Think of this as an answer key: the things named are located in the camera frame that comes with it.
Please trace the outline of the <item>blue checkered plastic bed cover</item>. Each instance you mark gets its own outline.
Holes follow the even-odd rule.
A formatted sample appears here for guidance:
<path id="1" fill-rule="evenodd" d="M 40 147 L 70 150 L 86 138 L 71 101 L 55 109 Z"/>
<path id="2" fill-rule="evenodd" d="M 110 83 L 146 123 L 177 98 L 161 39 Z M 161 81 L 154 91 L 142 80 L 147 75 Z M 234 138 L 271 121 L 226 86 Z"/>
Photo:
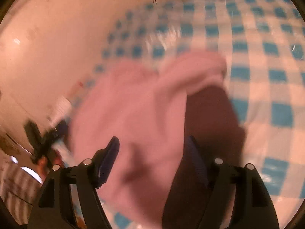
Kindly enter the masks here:
<path id="1" fill-rule="evenodd" d="M 224 89 L 253 163 L 284 228 L 304 199 L 304 21 L 290 0 L 188 0 L 147 4 L 116 22 L 73 98 L 71 119 L 101 75 L 123 60 L 163 71 L 182 53 L 226 60 Z"/>

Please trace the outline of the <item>pink hoodie garment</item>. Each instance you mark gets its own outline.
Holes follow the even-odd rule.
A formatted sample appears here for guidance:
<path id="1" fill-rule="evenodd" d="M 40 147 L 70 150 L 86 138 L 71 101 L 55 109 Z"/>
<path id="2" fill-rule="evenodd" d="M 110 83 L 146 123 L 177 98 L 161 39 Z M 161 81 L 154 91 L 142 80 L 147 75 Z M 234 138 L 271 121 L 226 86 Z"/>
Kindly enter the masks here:
<path id="1" fill-rule="evenodd" d="M 204 163 L 238 165 L 246 133 L 224 89 L 226 60 L 215 51 L 182 53 L 156 72 L 123 60 L 103 73 L 76 109 L 69 146 L 76 161 L 116 136 L 107 205 L 147 228 L 195 228 L 208 191 L 186 149 L 193 136 Z"/>

